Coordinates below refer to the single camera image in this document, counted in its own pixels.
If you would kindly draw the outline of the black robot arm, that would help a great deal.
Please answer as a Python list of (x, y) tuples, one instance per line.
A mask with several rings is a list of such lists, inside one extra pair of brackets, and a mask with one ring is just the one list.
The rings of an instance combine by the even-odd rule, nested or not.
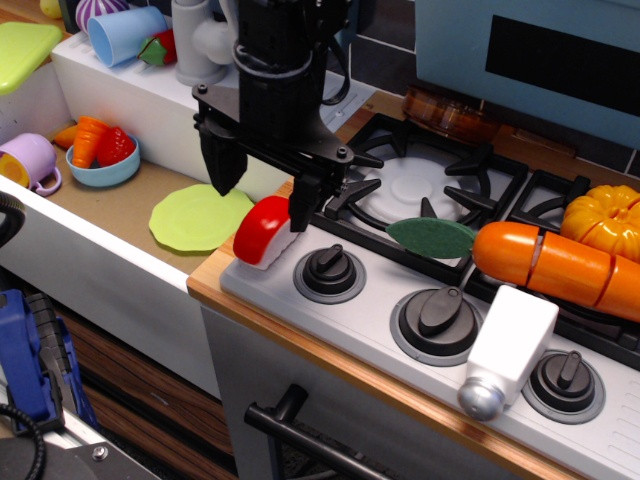
[(344, 182), (353, 151), (324, 124), (327, 54), (344, 57), (335, 38), (346, 27), (347, 1), (241, 1), (232, 58), (239, 72), (238, 113), (217, 106), (206, 86), (194, 88), (194, 116), (213, 187), (226, 195), (254, 157), (293, 177), (291, 230), (303, 232)]

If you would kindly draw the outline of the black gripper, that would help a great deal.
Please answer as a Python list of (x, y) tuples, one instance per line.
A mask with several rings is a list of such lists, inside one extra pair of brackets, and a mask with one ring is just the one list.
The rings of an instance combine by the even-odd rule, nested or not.
[(336, 42), (318, 44), (304, 52), (298, 65), (268, 63), (242, 45), (234, 53), (239, 62), (236, 114), (217, 102), (209, 85), (192, 90), (198, 102), (195, 128), (211, 184), (226, 196), (246, 172), (250, 155), (293, 176), (291, 231), (304, 232), (354, 161), (352, 150), (320, 117), (322, 105), (341, 102), (349, 91), (346, 78), (337, 94), (323, 96), (327, 56), (333, 53), (345, 67), (344, 52)]

